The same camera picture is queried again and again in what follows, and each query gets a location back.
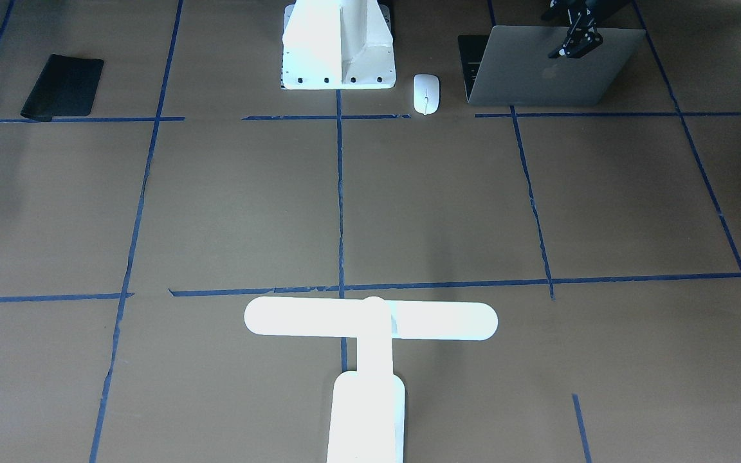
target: gray floor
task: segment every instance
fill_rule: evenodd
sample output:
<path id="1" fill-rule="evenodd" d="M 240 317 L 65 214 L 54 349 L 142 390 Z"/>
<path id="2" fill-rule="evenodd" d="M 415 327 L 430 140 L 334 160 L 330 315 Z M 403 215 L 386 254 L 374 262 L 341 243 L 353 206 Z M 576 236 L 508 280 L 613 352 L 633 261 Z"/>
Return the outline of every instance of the gray floor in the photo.
<path id="1" fill-rule="evenodd" d="M 394 343 L 411 463 L 741 462 L 741 0 L 626 6 L 591 108 L 464 100 L 457 35 L 547 1 L 397 0 L 399 83 L 341 94 L 280 90 L 286 3 L 0 0 L 0 463 L 324 462 L 353 342 L 262 293 L 497 310 Z M 20 120 L 50 53 L 90 117 Z"/>

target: computer mouse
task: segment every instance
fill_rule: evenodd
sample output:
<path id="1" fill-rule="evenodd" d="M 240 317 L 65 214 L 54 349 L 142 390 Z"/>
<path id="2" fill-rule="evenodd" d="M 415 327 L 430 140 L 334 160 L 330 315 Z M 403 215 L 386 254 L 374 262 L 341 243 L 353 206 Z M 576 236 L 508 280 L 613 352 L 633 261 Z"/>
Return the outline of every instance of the computer mouse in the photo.
<path id="1" fill-rule="evenodd" d="M 439 77 L 430 74 L 414 76 L 414 109 L 424 115 L 439 108 Z"/>

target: silver laptop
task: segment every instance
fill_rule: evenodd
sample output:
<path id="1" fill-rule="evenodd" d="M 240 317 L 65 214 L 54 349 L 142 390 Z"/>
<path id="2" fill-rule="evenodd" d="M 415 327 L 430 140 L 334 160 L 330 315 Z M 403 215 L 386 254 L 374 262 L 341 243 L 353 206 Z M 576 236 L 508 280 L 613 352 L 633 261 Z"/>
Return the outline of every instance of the silver laptop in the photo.
<path id="1" fill-rule="evenodd" d="M 567 27 L 495 26 L 490 37 L 460 35 L 465 91 L 471 105 L 596 105 L 645 31 L 599 29 L 605 42 L 579 58 L 547 58 Z"/>

